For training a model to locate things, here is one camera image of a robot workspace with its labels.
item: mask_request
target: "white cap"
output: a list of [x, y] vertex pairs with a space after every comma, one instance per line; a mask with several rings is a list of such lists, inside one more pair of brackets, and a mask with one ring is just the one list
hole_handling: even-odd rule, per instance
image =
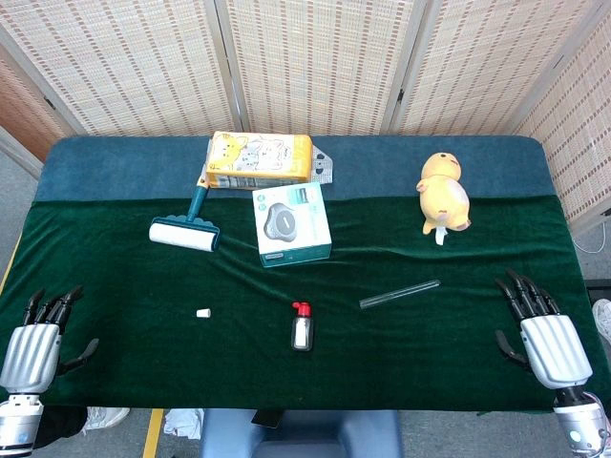
[[210, 318], [210, 309], [209, 308], [201, 308], [196, 312], [196, 316], [198, 318]]

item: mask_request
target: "red bottle cap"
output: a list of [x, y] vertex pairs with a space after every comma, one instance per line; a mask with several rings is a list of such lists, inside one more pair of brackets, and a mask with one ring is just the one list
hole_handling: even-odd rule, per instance
[[312, 307], [310, 307], [309, 302], [294, 302], [293, 308], [297, 309], [298, 317], [311, 317], [312, 316]]

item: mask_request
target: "white sneaker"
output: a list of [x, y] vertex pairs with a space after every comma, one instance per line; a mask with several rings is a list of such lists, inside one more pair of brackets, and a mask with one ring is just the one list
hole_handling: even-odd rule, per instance
[[611, 344], [611, 301], [599, 299], [594, 302], [592, 314], [599, 333]]
[[83, 433], [92, 429], [114, 427], [121, 423], [128, 413], [130, 409], [127, 407], [87, 407], [87, 422]]

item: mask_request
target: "woven screen panel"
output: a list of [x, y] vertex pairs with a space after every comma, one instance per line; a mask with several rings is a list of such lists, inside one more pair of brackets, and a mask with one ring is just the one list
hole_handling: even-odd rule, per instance
[[42, 97], [0, 58], [0, 126], [44, 161], [53, 144], [69, 132], [55, 121]]
[[400, 133], [504, 134], [590, 0], [444, 0]]
[[377, 134], [412, 3], [226, 0], [251, 130]]
[[543, 144], [569, 222], [611, 199], [611, 13], [516, 133]]
[[12, 0], [0, 21], [91, 135], [233, 129], [201, 2]]

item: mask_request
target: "yellow floor line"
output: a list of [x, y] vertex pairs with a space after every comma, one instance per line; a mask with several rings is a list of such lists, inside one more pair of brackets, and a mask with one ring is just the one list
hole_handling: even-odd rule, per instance
[[14, 249], [12, 250], [12, 255], [11, 255], [11, 259], [9, 260], [9, 265], [7, 265], [7, 270], [5, 271], [4, 276], [2, 277], [2, 282], [0, 283], [0, 294], [2, 294], [2, 290], [4, 289], [4, 283], [7, 282], [7, 277], [9, 276], [9, 271], [11, 270], [12, 262], [15, 260], [15, 253], [17, 252], [17, 247], [19, 246], [20, 241], [21, 241], [21, 234], [19, 234], [19, 239], [17, 240], [17, 243], [15, 244]]
[[162, 408], [154, 408], [151, 410], [149, 431], [146, 433], [146, 442], [144, 443], [144, 451], [142, 452], [142, 458], [155, 458], [155, 455], [157, 453], [157, 442], [159, 441], [159, 432], [161, 430], [162, 418]]

